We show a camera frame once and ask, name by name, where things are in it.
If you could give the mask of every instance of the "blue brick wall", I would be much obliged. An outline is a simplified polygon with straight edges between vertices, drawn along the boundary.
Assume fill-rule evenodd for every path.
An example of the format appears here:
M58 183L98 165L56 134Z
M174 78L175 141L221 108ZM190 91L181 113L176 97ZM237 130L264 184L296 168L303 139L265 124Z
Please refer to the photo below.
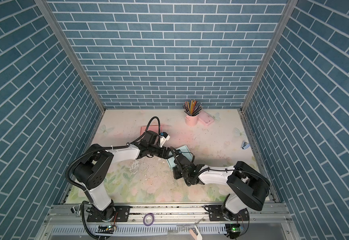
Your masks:
M239 108L286 0L48 1L106 108Z
M349 0L299 0L247 110L300 237L349 240Z
M0 2L0 239L36 236L99 115L33 0Z

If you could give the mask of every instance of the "metal rail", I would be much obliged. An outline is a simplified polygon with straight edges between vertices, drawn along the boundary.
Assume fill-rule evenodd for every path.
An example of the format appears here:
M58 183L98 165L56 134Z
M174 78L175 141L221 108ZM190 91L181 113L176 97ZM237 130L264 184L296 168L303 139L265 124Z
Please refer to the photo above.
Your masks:
M285 29L285 26L287 25L290 16L292 15L292 12L294 10L294 7L296 6L298 0L289 0L287 5L284 8L284 11L282 12L280 21L277 24L276 30L273 33L272 39L270 40L270 43L267 47L267 50L265 51L264 57L261 61L260 66L257 69L257 72L253 78L253 82L249 87L248 93L246 98L244 99L244 103L242 104L241 111L245 112L246 108L249 106L249 102L253 97L253 94L260 83L260 80L262 78L262 75L265 72L266 67L268 66L270 57L272 56L278 41L281 38L282 32Z
M226 223L236 223L236 221L222 220L211 222L208 212L203 208L205 205L221 204L220 202L203 203L152 203L152 204L116 204L131 206L127 222L117 223L117 228L122 232L120 236L146 236L167 234L168 229L177 229L178 225L194 224L198 221L199 228L203 234L226 233L223 226ZM50 212L45 219L38 237L38 240L47 240L52 235L86 235L81 217L76 217L70 209L77 204L52 205ZM249 209L250 224L256 223L282 223L286 231L289 230L292 219L284 203L274 203L267 201L262 211ZM146 213L154 214L154 224L151 228L143 225L143 217ZM87 223L88 228L95 232L98 225L104 222Z
M73 66L75 67L76 71L80 75L82 82L87 87L90 95L95 100L100 111L102 113L104 113L105 112L104 104L102 103L95 88L93 87L92 83L90 82L88 75L86 74L84 68L82 67L80 61L78 60L75 52L73 51L73 48L70 45L68 39L66 38L64 32L62 31L61 26L58 24L56 17L53 15L52 10L50 9L47 1L46 0L35 0L35 3L37 4L37 7L40 9L40 12L44 16L45 20L48 22L50 28L52 29L58 42L61 44L62 48L64 49L66 55L68 56L68 58L70 59L70 61L73 64Z
M239 115L241 118L242 125L244 126L245 133L248 137L250 147L252 148L254 158L257 162L258 169L260 170L260 173L262 175L264 175L271 182L270 192L272 193L272 197L273 197L271 200L273 200L275 202L280 202L280 199L277 195L276 189L275 189L274 185L272 184L272 178L270 177L270 174L265 166L264 159L261 156L261 152L260 152L260 149L258 148L257 141L254 138L253 131L249 126L248 118L247 118L245 113L240 112L240 111L239 111Z

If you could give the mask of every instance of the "metal bracket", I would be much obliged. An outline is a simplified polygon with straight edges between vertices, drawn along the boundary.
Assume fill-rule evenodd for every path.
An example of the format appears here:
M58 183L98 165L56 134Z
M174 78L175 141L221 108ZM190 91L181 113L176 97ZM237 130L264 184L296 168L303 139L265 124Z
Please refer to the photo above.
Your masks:
M116 222L127 222L129 217L130 206L114 206ZM99 222L95 214L88 215L87 222Z
M211 222L216 221L225 221L225 217L221 210L222 205L206 205L205 208L209 212L209 220ZM238 214L236 214L232 219L229 219L231 221L247 221L249 219L249 214L247 209L242 209L239 211Z

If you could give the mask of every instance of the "floral table surface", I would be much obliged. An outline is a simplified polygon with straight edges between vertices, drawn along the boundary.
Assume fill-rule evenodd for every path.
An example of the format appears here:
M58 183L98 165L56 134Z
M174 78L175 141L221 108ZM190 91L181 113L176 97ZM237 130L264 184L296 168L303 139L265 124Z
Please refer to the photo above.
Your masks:
M140 135L141 126L157 116L162 130L170 135L165 146L187 145L196 156L195 164L221 167L244 161L254 169L257 163L251 148L241 149L247 141L237 110L207 109L215 121L208 127L200 122L195 127L185 124L185 113L171 110L107 110L92 143L120 146ZM105 178L108 195L117 203L137 202L210 202L223 201L233 191L227 185L207 184L186 186L183 178L175 180L165 159L144 157L110 165ZM85 194L72 187L67 204L81 203Z

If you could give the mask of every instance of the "pink notebook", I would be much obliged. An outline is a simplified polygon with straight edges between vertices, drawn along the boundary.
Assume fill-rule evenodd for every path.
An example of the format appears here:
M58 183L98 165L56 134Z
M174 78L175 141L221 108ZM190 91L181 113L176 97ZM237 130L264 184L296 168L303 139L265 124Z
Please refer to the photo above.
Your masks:
M202 111L198 114L199 121L205 126L209 126L212 122L214 122L214 118L209 116L206 112Z
M143 134L143 132L145 131L146 129L146 126L141 126L141 130L140 130L140 134ZM158 132L158 125L150 125L149 128L148 128L148 131L153 131L153 132L156 132L156 133L159 133Z

